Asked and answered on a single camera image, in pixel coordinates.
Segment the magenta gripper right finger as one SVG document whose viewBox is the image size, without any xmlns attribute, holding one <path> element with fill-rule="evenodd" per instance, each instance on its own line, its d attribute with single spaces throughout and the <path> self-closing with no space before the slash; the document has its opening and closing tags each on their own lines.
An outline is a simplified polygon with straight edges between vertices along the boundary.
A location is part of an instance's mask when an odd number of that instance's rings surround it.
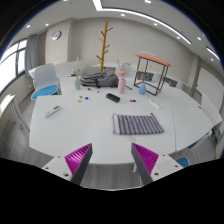
<svg viewBox="0 0 224 224">
<path fill-rule="evenodd" d="M 153 179 L 151 173 L 159 155 L 135 143 L 131 146 L 131 154 L 139 171 L 142 183 L 144 185 L 152 183 Z"/>
</svg>

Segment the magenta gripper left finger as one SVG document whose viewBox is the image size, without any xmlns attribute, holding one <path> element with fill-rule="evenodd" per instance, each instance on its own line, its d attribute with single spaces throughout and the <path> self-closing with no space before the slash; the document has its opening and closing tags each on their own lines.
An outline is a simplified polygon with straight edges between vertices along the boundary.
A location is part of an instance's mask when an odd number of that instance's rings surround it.
<svg viewBox="0 0 224 224">
<path fill-rule="evenodd" d="M 92 144 L 87 144 L 64 157 L 71 173 L 71 181 L 80 185 L 93 154 Z"/>
</svg>

